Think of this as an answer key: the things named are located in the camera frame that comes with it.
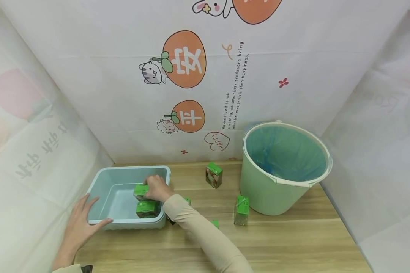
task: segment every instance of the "light blue plastic basin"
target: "light blue plastic basin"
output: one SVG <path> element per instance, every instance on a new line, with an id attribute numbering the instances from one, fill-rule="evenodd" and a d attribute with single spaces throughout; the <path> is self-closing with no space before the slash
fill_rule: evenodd
<path id="1" fill-rule="evenodd" d="M 111 167 L 99 170 L 88 192 L 88 201 L 100 199 L 88 213 L 88 223 L 98 224 L 102 219 L 112 218 L 105 229 L 162 228 L 166 217 L 162 205 L 155 218 L 140 219 L 135 210 L 138 200 L 134 188 L 142 184 L 147 176 L 159 175 L 166 184 L 170 183 L 170 169 L 167 166 Z"/>

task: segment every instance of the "bucket rim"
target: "bucket rim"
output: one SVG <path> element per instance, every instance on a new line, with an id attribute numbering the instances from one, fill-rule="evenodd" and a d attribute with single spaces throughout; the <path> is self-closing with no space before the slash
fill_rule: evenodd
<path id="1" fill-rule="evenodd" d="M 327 163 L 328 163 L 327 167 L 326 167 L 326 170 L 323 172 L 323 174 L 321 176 L 319 176 L 315 179 L 309 180 L 309 181 L 290 181 L 290 180 L 286 180 L 286 179 L 279 178 L 279 177 L 276 177 L 274 175 L 271 175 L 270 173 L 268 173 L 265 170 L 261 169 L 257 164 L 255 164 L 254 161 L 252 160 L 251 156 L 249 155 L 248 150 L 246 149 L 246 139 L 248 138 L 248 135 L 250 135 L 254 130 L 259 129 L 260 127 L 267 127 L 267 126 L 289 127 L 289 128 L 295 129 L 299 132 L 305 133 L 306 135 L 309 135 L 311 138 L 313 138 L 315 141 L 317 141 L 317 143 L 321 146 L 321 148 L 324 152 L 324 155 L 326 157 Z M 298 126 L 294 126 L 292 124 L 282 123 L 282 121 L 280 121 L 280 120 L 260 123 L 260 124 L 257 124 L 255 126 L 253 126 L 251 129 L 249 129 L 243 137 L 243 153 L 246 156 L 246 158 L 249 160 L 249 162 L 252 164 L 252 166 L 257 168 L 261 173 L 268 176 L 273 182 L 275 182 L 277 184 L 286 184 L 286 185 L 297 186 L 297 187 L 311 188 L 315 184 L 317 184 L 320 181 L 324 180 L 329 175 L 329 173 L 331 172 L 332 167 L 333 167 L 333 160 L 332 160 L 332 157 L 331 157 L 331 153 L 329 152 L 328 148 L 323 143 L 323 141 L 320 140 L 320 138 L 318 138 L 315 134 L 313 134 L 312 132 L 309 132 L 308 130 L 305 130 L 305 129 L 303 129 L 301 127 L 298 127 Z"/>

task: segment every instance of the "arm sleeve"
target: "arm sleeve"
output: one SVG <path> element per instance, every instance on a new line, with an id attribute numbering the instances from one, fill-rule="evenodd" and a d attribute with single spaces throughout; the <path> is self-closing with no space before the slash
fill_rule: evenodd
<path id="1" fill-rule="evenodd" d="M 59 268 L 53 271 L 53 273 L 82 273 L 80 264 L 74 264 L 69 267 Z"/>
<path id="2" fill-rule="evenodd" d="M 183 229 L 195 236 L 200 247 L 219 273 L 253 273 L 240 250 L 211 222 L 190 207 L 180 195 L 164 203 L 165 213 Z"/>

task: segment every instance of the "white backdrop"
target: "white backdrop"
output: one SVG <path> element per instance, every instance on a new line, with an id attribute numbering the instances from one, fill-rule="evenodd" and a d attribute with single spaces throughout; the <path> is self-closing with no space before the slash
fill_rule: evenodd
<path id="1" fill-rule="evenodd" d="M 230 0 L 212 8 L 196 2 L 0 5 L 120 163 L 240 158 L 245 126 L 260 120 L 321 135 L 410 6 L 234 0 L 229 9 Z M 194 123 L 180 118 L 191 118 L 191 110 Z"/>
<path id="2" fill-rule="evenodd" d="M 0 9 L 0 273 L 47 272 L 71 206 L 111 164 Z"/>
<path id="3" fill-rule="evenodd" d="M 410 273 L 410 11 L 324 138 L 323 186 L 374 272 Z"/>

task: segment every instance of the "wooden tabletop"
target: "wooden tabletop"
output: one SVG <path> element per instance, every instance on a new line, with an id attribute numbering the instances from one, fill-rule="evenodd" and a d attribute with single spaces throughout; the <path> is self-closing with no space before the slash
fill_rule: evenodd
<path id="1" fill-rule="evenodd" d="M 205 218 L 219 220 L 220 230 L 254 272 L 372 272 L 320 185 L 283 215 L 251 210 L 248 226 L 239 227 L 233 224 L 233 209 L 241 162 L 217 162 L 223 169 L 218 189 L 205 182 L 206 164 L 166 164 L 172 172 L 170 184 Z M 215 272 L 199 245 L 168 222 L 163 229 L 99 232 L 78 253 L 76 263 L 94 265 L 93 273 Z"/>

